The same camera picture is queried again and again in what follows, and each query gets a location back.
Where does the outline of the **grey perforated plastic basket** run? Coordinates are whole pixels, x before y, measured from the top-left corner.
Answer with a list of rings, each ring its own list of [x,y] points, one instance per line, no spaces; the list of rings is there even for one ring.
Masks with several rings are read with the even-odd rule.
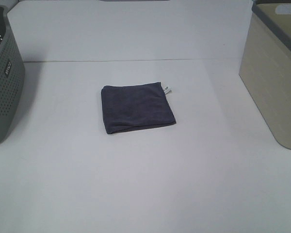
[[[25,80],[25,67],[16,43],[8,8],[0,5],[0,143],[12,124]]]

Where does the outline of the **beige basket with grey rim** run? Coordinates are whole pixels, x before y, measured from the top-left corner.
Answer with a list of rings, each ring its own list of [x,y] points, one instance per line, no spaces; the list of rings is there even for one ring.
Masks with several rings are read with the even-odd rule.
[[[275,140],[291,149],[291,0],[255,0],[239,76]]]

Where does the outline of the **dark grey towel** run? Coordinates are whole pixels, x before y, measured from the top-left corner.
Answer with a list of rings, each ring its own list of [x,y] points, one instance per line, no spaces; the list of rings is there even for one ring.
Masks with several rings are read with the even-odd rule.
[[[106,85],[101,90],[101,106],[107,134],[176,124],[160,82],[133,86]]]

